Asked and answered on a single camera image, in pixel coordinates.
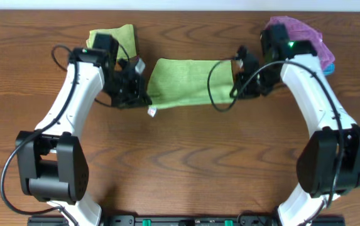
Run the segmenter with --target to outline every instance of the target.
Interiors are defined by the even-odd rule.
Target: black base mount
[[[63,217],[31,217],[28,226],[61,226]],[[135,217],[115,215],[105,218],[100,226],[281,226],[269,215],[240,215],[238,217]],[[312,226],[345,226],[343,217],[318,217]]]

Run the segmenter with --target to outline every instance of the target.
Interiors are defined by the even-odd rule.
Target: white wall
[[[360,11],[360,0],[0,0],[0,9]]]

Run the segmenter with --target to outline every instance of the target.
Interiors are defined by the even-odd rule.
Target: tag
[[[244,62],[242,60],[237,61],[237,64],[240,68],[244,66]]]
[[[149,107],[148,109],[148,115],[150,115],[151,117],[154,117],[155,114],[157,112],[157,108],[156,107]]]
[[[141,75],[143,73],[143,70],[145,69],[145,67],[146,67],[145,63],[143,62],[143,60],[141,58],[139,58],[138,62],[136,63],[136,66],[135,66],[135,72]]]

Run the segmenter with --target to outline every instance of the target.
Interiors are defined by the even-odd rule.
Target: joint
[[[297,161],[297,177],[312,198],[330,194],[337,168],[337,146],[344,146],[344,157],[335,192],[345,195],[360,187],[360,127],[343,130],[344,144],[338,144],[339,131],[325,127],[315,131]]]
[[[21,131],[16,138],[19,145],[34,132]],[[57,161],[41,157],[55,150]],[[40,135],[17,153],[19,178],[25,195],[40,202],[50,200],[74,204],[82,199],[89,180],[89,167],[78,137],[70,133],[62,136]]]

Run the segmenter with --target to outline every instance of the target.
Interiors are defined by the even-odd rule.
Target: purple cloth
[[[283,23],[286,26],[290,40],[310,40],[312,42],[314,48],[317,50],[320,66],[323,70],[335,61],[335,56],[322,41],[321,32],[318,32],[307,24],[288,16],[273,16],[270,18],[266,27],[278,23]]]

